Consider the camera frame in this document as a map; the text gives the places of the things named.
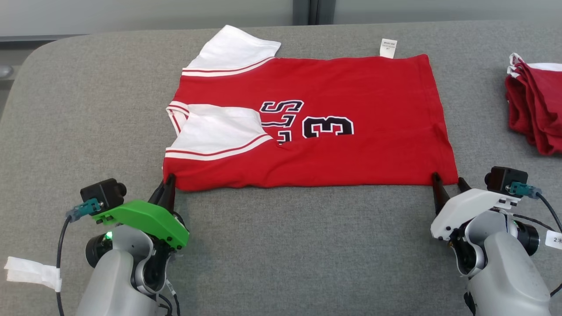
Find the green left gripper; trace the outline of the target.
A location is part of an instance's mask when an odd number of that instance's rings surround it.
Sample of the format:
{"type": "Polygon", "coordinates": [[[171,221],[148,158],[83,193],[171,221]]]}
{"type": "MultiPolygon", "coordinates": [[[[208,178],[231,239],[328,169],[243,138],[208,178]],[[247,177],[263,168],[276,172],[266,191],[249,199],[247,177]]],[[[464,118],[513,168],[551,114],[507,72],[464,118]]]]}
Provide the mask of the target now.
{"type": "Polygon", "coordinates": [[[92,215],[104,225],[120,223],[164,240],[171,248],[187,246],[189,232],[172,214],[176,194],[176,176],[169,174],[146,201],[133,200],[92,215]]]}

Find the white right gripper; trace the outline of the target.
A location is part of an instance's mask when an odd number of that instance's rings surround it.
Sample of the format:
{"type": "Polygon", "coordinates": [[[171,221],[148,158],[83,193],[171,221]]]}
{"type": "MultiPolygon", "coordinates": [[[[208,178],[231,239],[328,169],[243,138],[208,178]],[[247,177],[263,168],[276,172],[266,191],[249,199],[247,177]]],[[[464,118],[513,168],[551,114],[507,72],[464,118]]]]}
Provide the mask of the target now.
{"type": "Polygon", "coordinates": [[[510,210],[521,201],[520,197],[472,189],[462,177],[458,178],[457,185],[461,194],[450,198],[440,174],[432,174],[436,218],[430,226],[430,232],[435,239],[449,241],[453,229],[460,228],[462,224],[492,208],[510,210]]]}

